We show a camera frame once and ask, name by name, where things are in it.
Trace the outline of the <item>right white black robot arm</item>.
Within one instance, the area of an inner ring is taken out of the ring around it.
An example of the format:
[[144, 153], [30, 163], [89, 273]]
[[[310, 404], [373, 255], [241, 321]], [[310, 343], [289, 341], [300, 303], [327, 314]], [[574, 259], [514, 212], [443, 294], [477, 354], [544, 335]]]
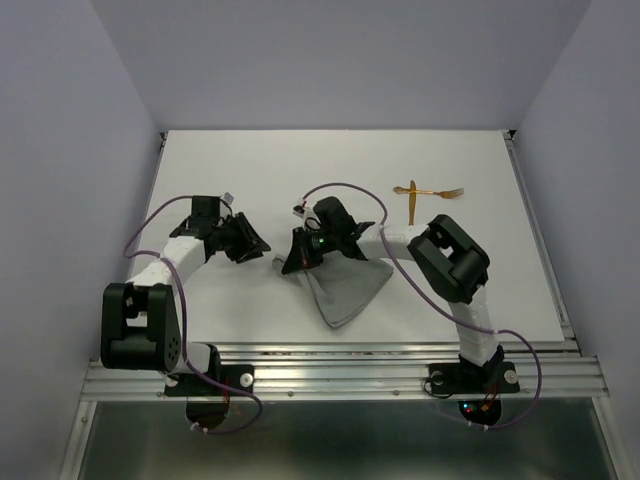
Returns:
[[424, 226], [399, 228], [382, 222], [358, 222], [335, 196], [318, 201], [312, 208], [302, 203], [293, 212], [302, 219], [302, 225], [292, 231], [282, 274], [319, 267], [335, 252], [358, 261], [411, 261], [450, 307], [447, 317], [456, 324], [459, 336], [463, 384], [482, 390], [495, 380], [504, 353], [486, 306], [490, 260], [451, 217], [441, 214]]

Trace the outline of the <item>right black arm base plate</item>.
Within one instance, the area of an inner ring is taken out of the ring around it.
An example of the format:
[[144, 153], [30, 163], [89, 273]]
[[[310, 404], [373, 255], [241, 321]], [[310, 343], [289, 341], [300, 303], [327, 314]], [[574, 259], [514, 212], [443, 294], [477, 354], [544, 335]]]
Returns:
[[489, 369], [473, 364], [431, 363], [425, 379], [437, 396], [515, 394], [520, 392], [519, 378], [512, 362], [500, 362]]

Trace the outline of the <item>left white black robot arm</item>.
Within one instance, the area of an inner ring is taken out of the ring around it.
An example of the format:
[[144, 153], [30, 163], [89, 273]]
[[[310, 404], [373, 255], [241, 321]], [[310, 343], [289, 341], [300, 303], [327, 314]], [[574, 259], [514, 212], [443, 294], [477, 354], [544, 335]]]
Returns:
[[143, 222], [148, 225], [163, 209], [190, 202], [190, 213], [169, 234], [161, 251], [123, 248], [127, 259], [151, 262], [123, 283], [111, 283], [101, 310], [100, 360], [107, 369], [188, 374], [199, 393], [223, 386], [217, 349], [187, 339], [187, 280], [218, 253], [242, 264], [271, 250], [244, 213], [235, 213], [220, 196], [180, 195], [171, 198]]

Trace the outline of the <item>grey cloth napkin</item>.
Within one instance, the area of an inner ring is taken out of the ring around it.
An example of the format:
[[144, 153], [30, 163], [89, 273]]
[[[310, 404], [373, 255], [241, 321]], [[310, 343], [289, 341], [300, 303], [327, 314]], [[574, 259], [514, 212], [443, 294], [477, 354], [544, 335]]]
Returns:
[[382, 260], [359, 261], [337, 252], [325, 256], [318, 267], [290, 274], [284, 273], [285, 260], [283, 255], [275, 255], [272, 269], [280, 278], [301, 289], [332, 330], [343, 327], [362, 313], [394, 273]]

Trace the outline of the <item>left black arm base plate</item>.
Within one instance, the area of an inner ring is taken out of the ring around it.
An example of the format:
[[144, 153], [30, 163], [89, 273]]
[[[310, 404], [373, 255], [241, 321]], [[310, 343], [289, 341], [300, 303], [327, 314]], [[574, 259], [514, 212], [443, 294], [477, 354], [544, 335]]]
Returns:
[[174, 375], [163, 394], [169, 398], [246, 396], [253, 393], [255, 368], [251, 364], [223, 364], [218, 368], [216, 384], [193, 372]]

